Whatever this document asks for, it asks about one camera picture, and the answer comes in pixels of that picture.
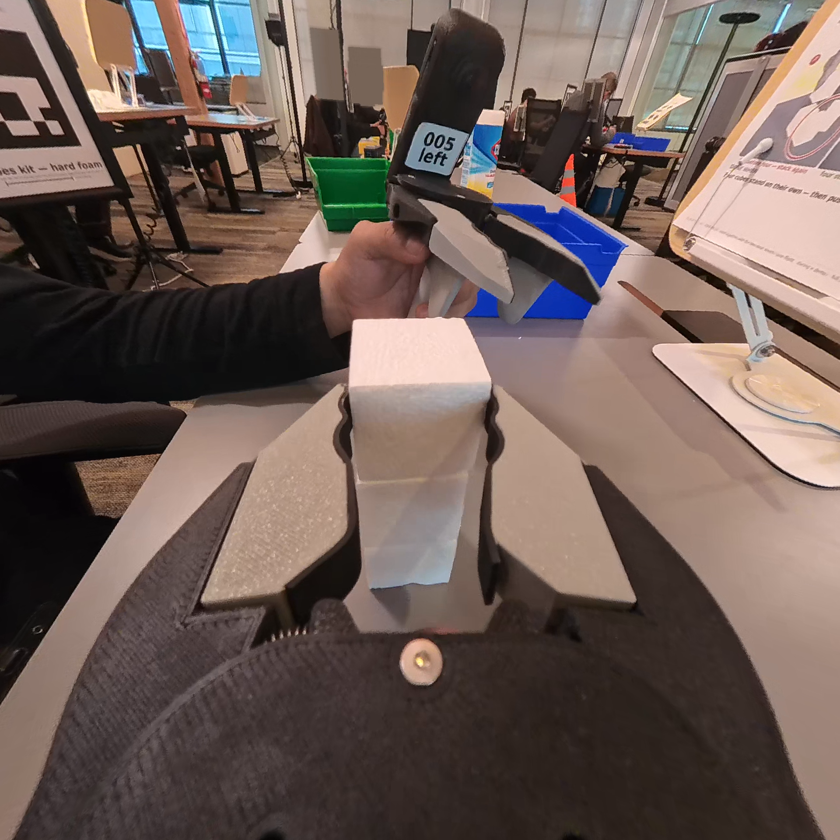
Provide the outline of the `wooden top desk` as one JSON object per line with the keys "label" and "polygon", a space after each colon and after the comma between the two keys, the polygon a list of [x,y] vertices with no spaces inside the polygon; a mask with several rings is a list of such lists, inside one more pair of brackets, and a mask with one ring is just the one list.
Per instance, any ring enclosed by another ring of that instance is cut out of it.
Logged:
{"label": "wooden top desk", "polygon": [[221,247],[191,245],[159,153],[159,149],[186,148],[185,137],[189,132],[186,114],[185,107],[155,104],[99,112],[98,117],[114,150],[132,147],[142,153],[141,168],[154,198],[155,209],[163,215],[169,228],[174,250],[186,255],[217,256],[223,253]]}
{"label": "wooden top desk", "polygon": [[242,206],[224,147],[223,136],[230,133],[240,133],[245,136],[246,160],[255,184],[255,190],[249,191],[248,193],[273,196],[273,192],[266,192],[263,189],[259,165],[256,159],[256,146],[251,134],[260,131],[273,131],[279,119],[248,117],[233,113],[208,113],[207,115],[188,114],[185,117],[185,121],[192,130],[199,133],[209,133],[213,137],[213,144],[217,153],[217,166],[223,178],[224,191],[229,204],[229,209],[225,213],[264,215],[265,211],[260,208]]}
{"label": "wooden top desk", "polygon": [[607,144],[602,148],[596,148],[590,143],[584,143],[581,147],[581,152],[590,156],[596,155],[597,157],[592,158],[594,162],[599,160],[602,154],[608,154],[620,162],[630,161],[632,164],[629,175],[626,177],[623,200],[616,211],[613,223],[614,230],[624,229],[624,218],[627,210],[631,206],[637,184],[643,175],[644,167],[647,165],[653,168],[664,169],[672,165],[674,161],[682,161],[686,156],[685,152],[638,150],[625,145]]}

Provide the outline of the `black floor lamp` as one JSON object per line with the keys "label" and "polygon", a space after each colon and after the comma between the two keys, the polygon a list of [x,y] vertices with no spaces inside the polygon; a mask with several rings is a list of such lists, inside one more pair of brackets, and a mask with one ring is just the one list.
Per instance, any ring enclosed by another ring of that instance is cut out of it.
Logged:
{"label": "black floor lamp", "polygon": [[732,46],[737,41],[739,30],[745,29],[760,19],[760,14],[754,10],[737,10],[720,16],[720,22],[729,26],[730,31],[721,53],[721,68],[715,90],[713,108],[710,119],[713,121],[713,137],[725,138],[732,126],[745,109],[744,102],[748,99],[752,78],[757,72],[755,59],[740,58],[748,55],[751,47]]}

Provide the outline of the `black office chair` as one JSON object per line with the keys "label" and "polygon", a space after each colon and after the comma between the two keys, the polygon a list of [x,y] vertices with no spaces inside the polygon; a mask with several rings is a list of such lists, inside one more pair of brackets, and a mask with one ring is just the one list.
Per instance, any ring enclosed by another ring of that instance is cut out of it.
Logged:
{"label": "black office chair", "polygon": [[579,109],[564,107],[554,124],[542,153],[530,174],[530,180],[554,193],[564,177],[568,159],[583,143],[589,123],[588,106]]}

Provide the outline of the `person's left forearm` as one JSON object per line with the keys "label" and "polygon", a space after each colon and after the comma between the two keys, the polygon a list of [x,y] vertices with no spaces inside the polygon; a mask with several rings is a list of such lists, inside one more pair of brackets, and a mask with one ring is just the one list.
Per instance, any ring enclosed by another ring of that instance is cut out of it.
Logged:
{"label": "person's left forearm", "polygon": [[1,274],[1,391],[25,402],[184,401],[348,365],[319,272],[216,287],[117,292],[10,266]]}

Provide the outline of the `cleaning wipes container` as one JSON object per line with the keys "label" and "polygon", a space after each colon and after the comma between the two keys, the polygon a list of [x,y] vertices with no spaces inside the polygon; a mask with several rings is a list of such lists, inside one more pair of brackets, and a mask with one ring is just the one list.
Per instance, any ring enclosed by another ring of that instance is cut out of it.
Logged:
{"label": "cleaning wipes container", "polygon": [[460,176],[462,187],[492,197],[505,121],[502,110],[482,110],[465,146]]}

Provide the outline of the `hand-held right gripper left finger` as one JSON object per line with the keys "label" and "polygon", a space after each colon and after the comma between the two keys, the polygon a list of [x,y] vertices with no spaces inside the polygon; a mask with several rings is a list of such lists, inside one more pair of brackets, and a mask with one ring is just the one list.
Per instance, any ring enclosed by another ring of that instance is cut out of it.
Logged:
{"label": "hand-held right gripper left finger", "polygon": [[312,607],[361,573],[347,388],[336,385],[262,449],[202,595],[204,607]]}

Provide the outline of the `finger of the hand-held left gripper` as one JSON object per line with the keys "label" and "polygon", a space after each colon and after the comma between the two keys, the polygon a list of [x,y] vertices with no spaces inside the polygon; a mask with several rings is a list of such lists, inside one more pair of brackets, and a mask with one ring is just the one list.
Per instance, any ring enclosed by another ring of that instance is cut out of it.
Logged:
{"label": "finger of the hand-held left gripper", "polygon": [[427,315],[443,317],[465,280],[503,304],[513,298],[505,252],[458,210],[427,200],[434,215],[427,261]]}
{"label": "finger of the hand-held left gripper", "polygon": [[498,303],[504,322],[522,320],[553,282],[591,305],[600,302],[601,290],[583,261],[538,227],[494,206],[482,231],[507,255],[513,297]]}

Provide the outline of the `black easel tripod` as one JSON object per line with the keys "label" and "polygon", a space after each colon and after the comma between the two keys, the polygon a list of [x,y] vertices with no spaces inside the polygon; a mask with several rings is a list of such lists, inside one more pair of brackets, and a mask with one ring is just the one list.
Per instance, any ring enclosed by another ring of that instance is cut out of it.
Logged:
{"label": "black easel tripod", "polygon": [[22,240],[23,246],[33,257],[40,274],[75,287],[107,290],[109,285],[106,277],[91,254],[77,214],[72,213],[70,207],[96,205],[98,209],[103,209],[111,201],[116,201],[122,206],[136,240],[136,245],[130,254],[133,268],[127,289],[133,287],[143,268],[149,269],[153,287],[161,288],[155,272],[157,266],[172,270],[178,277],[190,280],[199,287],[208,288],[207,283],[197,279],[185,269],[177,268],[174,262],[152,248],[150,240],[142,230],[131,207],[130,200],[123,194],[95,190],[90,194],[71,193],[70,197],[63,199],[59,199],[58,196],[48,196],[36,198],[32,202],[2,201],[1,215],[2,219],[11,224],[17,236]]}

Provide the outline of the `framed black-white marker sign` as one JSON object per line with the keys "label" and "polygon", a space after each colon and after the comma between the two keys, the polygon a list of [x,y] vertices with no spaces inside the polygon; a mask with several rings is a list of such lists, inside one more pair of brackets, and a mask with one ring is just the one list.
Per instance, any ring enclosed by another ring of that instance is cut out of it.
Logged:
{"label": "framed black-white marker sign", "polygon": [[46,2],[1,2],[1,206],[129,193]]}

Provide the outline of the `white-based document stand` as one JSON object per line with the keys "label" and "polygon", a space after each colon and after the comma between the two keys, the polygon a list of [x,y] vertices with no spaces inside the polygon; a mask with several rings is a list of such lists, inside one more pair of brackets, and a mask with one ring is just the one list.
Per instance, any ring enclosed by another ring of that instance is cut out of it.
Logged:
{"label": "white-based document stand", "polygon": [[662,343],[654,346],[656,359],[774,467],[807,485],[837,489],[838,387],[781,355],[763,304],[837,342],[839,281],[835,300],[678,230],[674,221],[669,238],[678,255],[728,284],[745,342]]}

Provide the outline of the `person's left hand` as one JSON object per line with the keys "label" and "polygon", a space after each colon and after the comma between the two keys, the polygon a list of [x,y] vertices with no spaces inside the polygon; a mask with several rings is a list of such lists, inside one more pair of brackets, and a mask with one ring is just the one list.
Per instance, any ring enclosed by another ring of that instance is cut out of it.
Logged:
{"label": "person's left hand", "polygon": [[338,258],[320,269],[322,319],[330,338],[359,319],[428,316],[413,305],[431,252],[424,241],[391,222],[358,223]]}

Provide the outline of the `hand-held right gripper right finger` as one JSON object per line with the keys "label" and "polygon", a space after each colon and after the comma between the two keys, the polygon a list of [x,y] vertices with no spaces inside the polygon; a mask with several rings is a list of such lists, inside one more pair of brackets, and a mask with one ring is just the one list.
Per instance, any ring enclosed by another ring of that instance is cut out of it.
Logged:
{"label": "hand-held right gripper right finger", "polygon": [[497,385],[479,514],[484,603],[635,604],[580,457]]}

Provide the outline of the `black light stand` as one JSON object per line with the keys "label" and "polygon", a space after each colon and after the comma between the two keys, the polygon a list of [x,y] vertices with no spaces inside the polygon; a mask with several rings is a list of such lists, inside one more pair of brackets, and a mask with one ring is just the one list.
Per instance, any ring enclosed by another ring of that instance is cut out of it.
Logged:
{"label": "black light stand", "polygon": [[285,62],[285,85],[286,85],[286,100],[287,100],[287,114],[290,119],[290,126],[292,129],[291,145],[297,153],[298,162],[301,168],[301,178],[292,180],[292,184],[298,188],[310,191],[312,183],[308,178],[308,170],[306,164],[306,156],[303,151],[303,138],[301,133],[301,125],[298,113],[298,98],[295,87],[295,80],[293,76],[293,68],[291,61],[291,43],[287,30],[287,19],[285,15],[284,3],[279,1],[278,12],[270,12],[266,20],[266,34],[269,40],[277,47],[280,54],[283,56]]}

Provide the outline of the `green plastic bin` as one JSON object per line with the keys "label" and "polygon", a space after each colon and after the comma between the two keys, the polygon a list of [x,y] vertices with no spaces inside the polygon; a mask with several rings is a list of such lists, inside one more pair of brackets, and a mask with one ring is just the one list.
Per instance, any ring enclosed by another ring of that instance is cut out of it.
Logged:
{"label": "green plastic bin", "polygon": [[309,156],[308,173],[326,228],[331,233],[349,233],[360,221],[389,219],[385,158]]}

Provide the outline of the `printed instruction sheet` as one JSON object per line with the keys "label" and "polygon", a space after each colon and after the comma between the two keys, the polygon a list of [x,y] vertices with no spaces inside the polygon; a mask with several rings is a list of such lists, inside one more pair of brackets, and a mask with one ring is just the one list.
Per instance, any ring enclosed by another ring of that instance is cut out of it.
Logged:
{"label": "printed instruction sheet", "polygon": [[825,2],[674,227],[838,300],[839,10]]}

